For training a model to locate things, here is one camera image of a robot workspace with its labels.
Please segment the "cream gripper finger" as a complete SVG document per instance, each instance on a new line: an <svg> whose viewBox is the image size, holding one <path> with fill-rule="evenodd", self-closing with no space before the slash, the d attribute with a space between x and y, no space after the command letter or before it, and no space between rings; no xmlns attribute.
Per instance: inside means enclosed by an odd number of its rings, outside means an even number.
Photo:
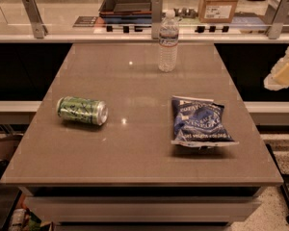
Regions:
<svg viewBox="0 0 289 231"><path fill-rule="evenodd" d="M289 88L289 46L285 55L280 58L264 79L264 87L267 90L282 90Z"/></svg>

